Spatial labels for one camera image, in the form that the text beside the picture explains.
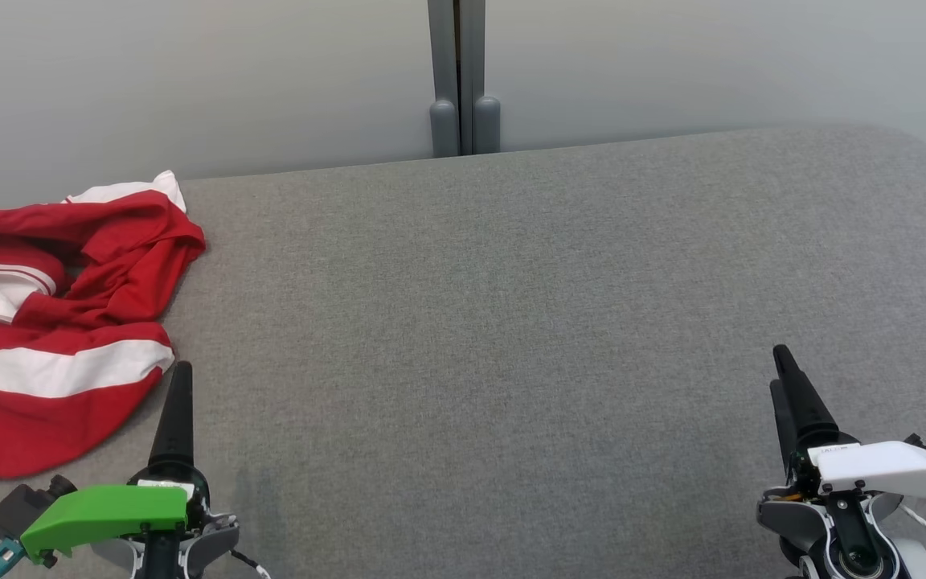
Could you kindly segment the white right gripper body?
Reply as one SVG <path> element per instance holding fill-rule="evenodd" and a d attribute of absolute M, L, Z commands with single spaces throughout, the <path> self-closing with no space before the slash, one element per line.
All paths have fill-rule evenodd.
<path fill-rule="evenodd" d="M 818 497 L 889 492 L 926 499 L 926 450 L 897 441 L 819 446 L 791 466 L 787 483 Z"/>

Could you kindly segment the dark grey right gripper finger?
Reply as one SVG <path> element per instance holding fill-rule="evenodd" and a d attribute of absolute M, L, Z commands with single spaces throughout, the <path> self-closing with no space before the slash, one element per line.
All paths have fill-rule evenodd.
<path fill-rule="evenodd" d="M 793 411 L 793 400 L 788 396 L 787 388 L 781 379 L 771 381 L 769 393 L 771 393 L 774 407 L 776 435 L 779 450 L 781 450 L 783 472 L 787 474 L 793 468 L 797 456 L 797 443 L 800 440 L 797 418 Z"/>
<path fill-rule="evenodd" d="M 797 418 L 798 435 L 797 452 L 805 452 L 813 447 L 838 443 L 841 430 L 833 415 L 821 400 L 809 377 L 798 366 L 793 353 L 785 344 L 774 347 L 776 379 L 781 379 L 787 388 L 788 396 L 793 400 L 793 411 Z"/>

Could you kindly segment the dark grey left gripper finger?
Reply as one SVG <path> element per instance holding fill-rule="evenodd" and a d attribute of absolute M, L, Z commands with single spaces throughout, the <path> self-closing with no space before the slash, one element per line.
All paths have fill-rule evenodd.
<path fill-rule="evenodd" d="M 194 447 L 194 367 L 187 360 L 180 360 L 170 374 L 148 466 L 191 468 Z"/>

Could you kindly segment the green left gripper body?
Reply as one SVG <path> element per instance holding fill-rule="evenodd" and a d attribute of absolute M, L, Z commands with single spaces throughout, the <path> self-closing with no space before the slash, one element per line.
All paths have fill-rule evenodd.
<path fill-rule="evenodd" d="M 21 534 L 33 560 L 48 551 L 72 556 L 77 547 L 148 532 L 190 530 L 194 502 L 210 501 L 205 477 L 195 468 L 159 473 L 145 468 L 122 485 L 91 485 L 55 500 Z"/>

